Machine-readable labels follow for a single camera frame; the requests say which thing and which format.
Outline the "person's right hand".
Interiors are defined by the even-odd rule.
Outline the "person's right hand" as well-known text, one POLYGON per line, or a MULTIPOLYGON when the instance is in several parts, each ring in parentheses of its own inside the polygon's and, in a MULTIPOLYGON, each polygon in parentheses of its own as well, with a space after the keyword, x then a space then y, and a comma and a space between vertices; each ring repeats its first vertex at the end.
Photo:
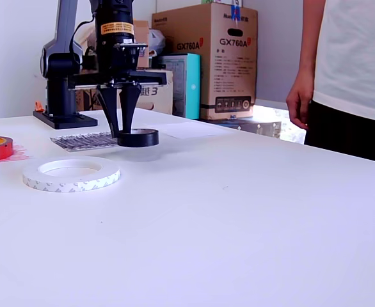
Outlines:
POLYGON ((294 83, 286 99, 290 121, 304 130, 308 130, 308 106, 312 95, 312 88, 294 83))

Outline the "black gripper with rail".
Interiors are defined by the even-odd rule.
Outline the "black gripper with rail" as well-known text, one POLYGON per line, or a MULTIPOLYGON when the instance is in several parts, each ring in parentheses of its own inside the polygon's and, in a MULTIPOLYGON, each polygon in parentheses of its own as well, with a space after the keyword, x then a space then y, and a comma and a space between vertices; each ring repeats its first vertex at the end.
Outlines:
POLYGON ((120 131, 116 88, 123 87, 120 92, 122 132, 131 132, 134 111, 141 94, 141 86, 135 85, 167 84, 165 72, 138 70, 140 50, 146 47, 145 43, 104 43, 97 47, 95 72, 68 77, 69 90, 98 89, 97 98, 108 121, 112 138, 117 138, 120 131))

